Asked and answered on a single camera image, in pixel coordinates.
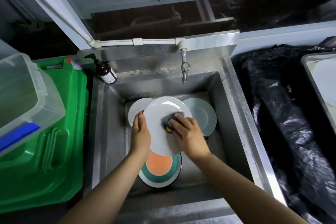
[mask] brown bottle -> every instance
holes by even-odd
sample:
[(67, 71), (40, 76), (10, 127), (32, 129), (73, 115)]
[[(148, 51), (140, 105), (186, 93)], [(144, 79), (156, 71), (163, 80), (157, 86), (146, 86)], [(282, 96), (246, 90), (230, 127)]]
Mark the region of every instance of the brown bottle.
[(117, 75), (111, 69), (110, 65), (107, 63), (103, 63), (102, 61), (97, 59), (94, 53), (91, 53), (84, 58), (91, 58), (94, 60), (94, 64), (96, 65), (96, 73), (102, 78), (105, 83), (113, 84), (118, 81)]

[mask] black plastic bag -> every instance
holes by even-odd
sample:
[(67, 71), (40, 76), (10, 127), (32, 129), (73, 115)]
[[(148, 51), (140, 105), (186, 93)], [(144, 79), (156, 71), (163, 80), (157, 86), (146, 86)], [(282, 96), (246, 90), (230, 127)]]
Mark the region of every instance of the black plastic bag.
[(318, 99), (310, 97), (300, 60), (305, 54), (334, 50), (280, 45), (233, 58), (288, 206), (311, 223), (336, 223), (336, 139), (322, 138), (335, 138), (332, 129), (321, 126), (328, 122), (323, 112), (318, 117), (311, 114), (309, 103), (314, 100), (317, 105)]

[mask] person's left arm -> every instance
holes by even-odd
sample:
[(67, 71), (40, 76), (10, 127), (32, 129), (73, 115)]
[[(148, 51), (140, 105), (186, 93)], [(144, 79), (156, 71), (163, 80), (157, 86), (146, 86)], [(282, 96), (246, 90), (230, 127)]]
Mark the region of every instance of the person's left arm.
[(140, 112), (133, 122), (131, 149), (128, 155), (58, 224), (112, 223), (147, 160), (150, 144), (151, 135), (145, 116)]

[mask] hand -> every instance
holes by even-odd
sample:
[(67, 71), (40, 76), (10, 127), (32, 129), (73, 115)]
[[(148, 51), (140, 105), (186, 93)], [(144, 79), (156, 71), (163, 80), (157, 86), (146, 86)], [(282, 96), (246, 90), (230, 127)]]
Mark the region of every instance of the hand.
[(173, 131), (173, 134), (181, 150), (183, 150), (192, 161), (211, 154), (197, 121), (178, 113), (175, 114), (175, 117), (184, 125), (182, 126), (175, 120), (170, 120), (178, 132)]
[(151, 134), (147, 128), (146, 118), (143, 111), (139, 112), (133, 121), (131, 133), (131, 149), (130, 154), (138, 155), (144, 162), (149, 155), (149, 147), (151, 145)]

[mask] stainless steel sink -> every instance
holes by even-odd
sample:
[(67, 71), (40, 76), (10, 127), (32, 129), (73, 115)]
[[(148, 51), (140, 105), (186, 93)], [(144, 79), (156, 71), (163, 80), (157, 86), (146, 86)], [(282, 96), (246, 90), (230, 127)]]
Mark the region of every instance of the stainless steel sink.
[[(115, 85), (104, 84), (98, 78), (93, 82), (89, 146), (92, 162), (87, 167), (86, 191), (128, 153), (131, 127), (127, 113), (134, 101), (143, 97), (198, 97), (209, 102), (217, 114), (216, 129), (208, 140), (211, 152), (285, 203), (228, 55), (192, 64), (187, 84), (181, 82), (180, 65), (117, 75), (119, 82)], [(151, 188), (138, 177), (116, 222), (239, 222), (201, 171), (185, 154), (182, 158), (179, 177), (166, 188)]]

